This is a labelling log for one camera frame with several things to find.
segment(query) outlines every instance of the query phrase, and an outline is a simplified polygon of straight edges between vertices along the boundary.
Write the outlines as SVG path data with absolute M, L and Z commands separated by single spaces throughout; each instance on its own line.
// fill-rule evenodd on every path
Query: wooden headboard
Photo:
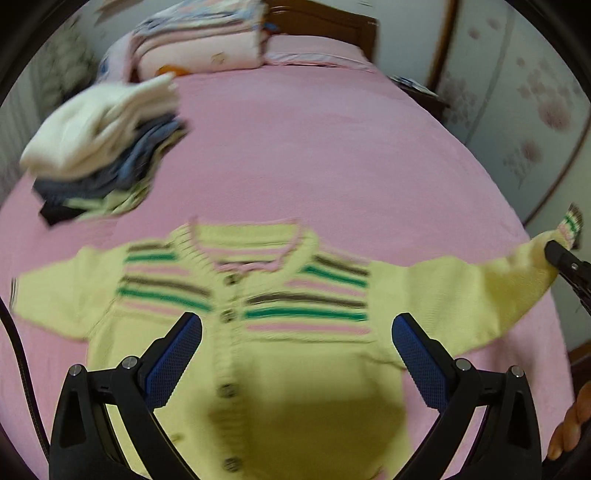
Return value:
M 329 37 L 357 45 L 365 56 L 374 60 L 378 21 L 317 4 L 310 0 L 266 0 L 267 21 L 289 35 Z

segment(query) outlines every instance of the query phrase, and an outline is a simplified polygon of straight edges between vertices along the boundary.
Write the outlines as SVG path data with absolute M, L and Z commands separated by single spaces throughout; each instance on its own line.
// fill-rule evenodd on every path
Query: human hand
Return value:
M 564 416 L 564 422 L 556 427 L 550 445 L 548 459 L 556 460 L 563 452 L 570 452 L 581 439 L 581 425 L 591 420 L 591 381 L 581 388 L 576 402 Z

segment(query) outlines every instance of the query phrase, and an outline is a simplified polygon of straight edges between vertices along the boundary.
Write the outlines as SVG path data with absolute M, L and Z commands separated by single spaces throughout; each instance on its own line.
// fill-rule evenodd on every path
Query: cardigan button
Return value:
M 222 322 L 230 323 L 236 320 L 236 312 L 234 310 L 224 310 L 222 312 Z
M 238 388 L 236 385 L 228 383 L 218 388 L 217 394 L 222 398 L 234 398 L 238 395 Z
M 228 275 L 224 279 L 224 283 L 229 287 L 232 285 L 236 285 L 239 281 L 240 281 L 240 275 L 238 275 L 237 273 L 233 273 L 231 275 Z
M 238 457 L 226 458 L 222 463 L 222 468 L 226 472 L 239 472 L 242 469 L 242 460 L 240 460 Z

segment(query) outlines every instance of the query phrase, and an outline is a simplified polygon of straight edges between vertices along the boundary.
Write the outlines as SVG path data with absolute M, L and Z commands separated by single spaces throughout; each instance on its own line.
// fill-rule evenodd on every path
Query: blue folded clothing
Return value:
M 110 165 L 76 181 L 36 180 L 33 189 L 52 205 L 71 198 L 100 199 L 114 190 L 129 190 L 145 177 L 158 145 L 182 125 L 171 113 L 150 120 L 138 128 L 134 143 Z

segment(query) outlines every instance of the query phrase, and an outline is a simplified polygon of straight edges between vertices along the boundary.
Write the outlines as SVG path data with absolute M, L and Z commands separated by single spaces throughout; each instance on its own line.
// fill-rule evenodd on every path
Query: pink blanket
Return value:
M 178 79 L 193 131 L 164 159 L 154 191 L 135 211 L 48 230 L 23 180 L 0 211 L 0 294 L 13 275 L 71 257 L 163 236 L 203 221 L 299 217 L 334 247 L 409 265 L 444 254 L 476 262 L 528 239 L 490 177 L 435 119 L 380 74 L 303 66 Z M 50 430 L 68 367 L 85 345 L 19 323 L 41 414 Z M 466 355 L 482 369 L 527 371 L 546 448 L 572 402 L 550 295 L 504 338 Z M 0 333 L 0 422 L 33 471 L 43 458 L 6 336 Z M 418 446 L 436 415 L 405 379 L 408 431 Z M 462 446 L 465 457 L 476 429 Z M 461 458 L 451 471 L 457 471 Z

